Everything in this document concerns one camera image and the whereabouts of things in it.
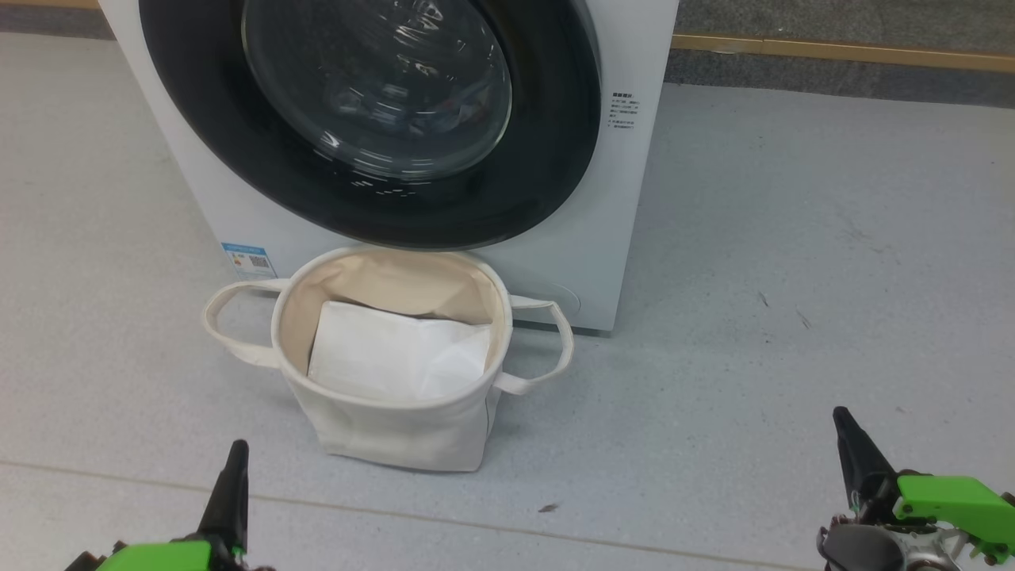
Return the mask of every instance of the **speckled vinyl floor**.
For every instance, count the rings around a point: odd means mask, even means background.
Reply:
[[[429,475],[321,453],[202,332],[233,274],[116,44],[0,34],[0,78],[10,569],[191,531],[234,438],[280,571],[818,569],[835,405],[897,468],[1015,491],[1015,112],[665,86],[613,338]]]

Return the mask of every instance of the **washing machine door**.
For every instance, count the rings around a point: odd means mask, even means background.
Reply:
[[[570,0],[140,0],[140,15],[211,150],[365,241],[517,235],[566,200],[596,144],[599,70]]]

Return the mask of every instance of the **glass door window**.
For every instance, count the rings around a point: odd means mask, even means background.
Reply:
[[[248,0],[259,86],[317,152],[425,181],[496,146],[511,116],[500,46],[468,0]]]

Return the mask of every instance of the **white cloth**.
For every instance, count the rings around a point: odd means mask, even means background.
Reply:
[[[490,327],[417,319],[355,304],[321,306],[307,376],[344,395],[394,402],[441,399],[483,376]]]

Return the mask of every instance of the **bag handle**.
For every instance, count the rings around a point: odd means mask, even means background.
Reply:
[[[212,338],[218,340],[218,343],[225,346],[225,349],[229,350],[229,353],[236,356],[236,358],[241,361],[250,363],[251,365],[257,365],[258,367],[271,367],[272,369],[278,369],[278,356],[275,353],[274,348],[248,344],[247,342],[241,342],[233,340],[232,338],[225,337],[218,331],[218,314],[222,311],[222,308],[229,303],[229,300],[234,298],[240,292],[245,290],[281,292],[287,288],[288,285],[288,279],[238,281],[226,285],[225,288],[215,292],[215,295],[208,301],[208,305],[204,307],[204,319],[202,319],[202,323],[204,324],[205,332],[208,332]]]
[[[545,375],[536,377],[535,379],[522,379],[520,377],[516,377],[515,375],[500,372],[500,374],[497,375],[497,378],[493,381],[493,386],[506,394],[525,395],[539,383],[548,381],[553,377],[560,375],[567,369],[570,365],[571,357],[574,356],[574,334],[570,330],[570,324],[567,322],[567,318],[564,317],[564,312],[560,311],[560,306],[558,306],[556,302],[543,302],[539,300],[530,300],[529,298],[523,298],[522,296],[512,296],[511,307],[512,309],[549,308],[550,313],[553,314],[553,322],[557,325],[557,331],[560,333],[560,360],[557,361],[557,366],[552,371]]]

